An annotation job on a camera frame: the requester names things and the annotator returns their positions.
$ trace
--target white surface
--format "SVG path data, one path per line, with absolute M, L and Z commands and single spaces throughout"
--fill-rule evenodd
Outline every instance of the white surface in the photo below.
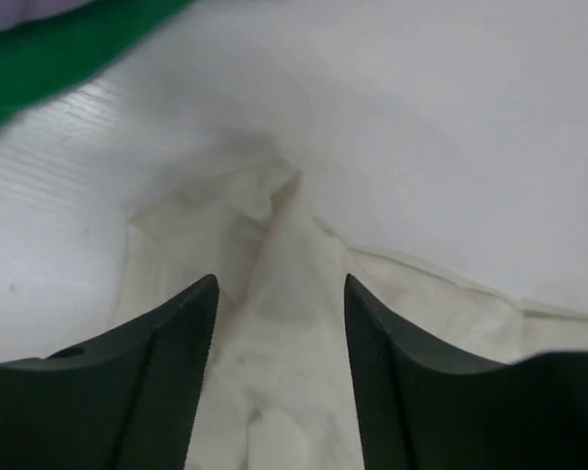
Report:
M 255 130 L 355 244 L 588 312 L 588 0 L 447 3 L 202 2 L 18 119 L 0 360 L 102 331 L 125 218 Z
M 238 144 L 205 159 L 212 169 L 129 225 L 114 321 L 159 305 L 205 272 L 218 276 L 219 316 L 189 470 L 363 468 L 344 335 L 348 272 L 414 323 L 473 353 L 514 361 L 588 349 L 588 320 L 536 317 L 427 266 L 349 251 L 314 221 L 301 175 L 264 145 Z

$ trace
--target green object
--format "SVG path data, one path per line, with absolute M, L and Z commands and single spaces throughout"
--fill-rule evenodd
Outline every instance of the green object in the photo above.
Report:
M 100 71 L 192 0 L 100 0 L 0 33 L 0 125 Z

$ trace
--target purple fabric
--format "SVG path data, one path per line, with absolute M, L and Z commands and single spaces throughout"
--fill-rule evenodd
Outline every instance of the purple fabric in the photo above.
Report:
M 0 0 L 0 30 L 64 13 L 92 0 Z

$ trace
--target white cloth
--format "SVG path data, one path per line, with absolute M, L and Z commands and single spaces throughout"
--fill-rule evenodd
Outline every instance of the white cloth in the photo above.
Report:
M 421 261 L 349 250 L 313 218 L 301 173 L 266 145 L 236 143 L 205 159 L 237 169 L 196 175 L 131 221 L 114 321 L 206 273 L 218 276 L 219 318 L 188 469 L 363 468 L 344 336 L 349 272 L 412 322 L 473 353 L 511 362 L 588 348 L 588 319 L 527 314 Z

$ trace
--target green strip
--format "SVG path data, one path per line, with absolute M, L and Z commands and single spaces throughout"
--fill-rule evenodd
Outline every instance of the green strip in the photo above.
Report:
M 192 0 L 100 0 L 0 33 L 0 125 L 90 78 Z

